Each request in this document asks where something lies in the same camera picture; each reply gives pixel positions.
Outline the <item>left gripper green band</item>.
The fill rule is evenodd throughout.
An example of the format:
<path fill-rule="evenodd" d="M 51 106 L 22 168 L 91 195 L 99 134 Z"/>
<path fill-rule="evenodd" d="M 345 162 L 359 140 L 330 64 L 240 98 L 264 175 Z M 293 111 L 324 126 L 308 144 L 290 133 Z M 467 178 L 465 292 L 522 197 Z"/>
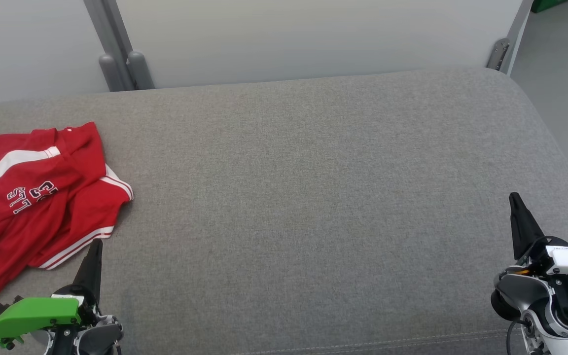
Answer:
<path fill-rule="evenodd" d="M 49 297 L 22 297 L 0 306 L 0 345 L 4 340 L 59 326 L 96 324 L 102 280 L 103 242 L 93 240 L 73 285 L 56 290 Z"/>

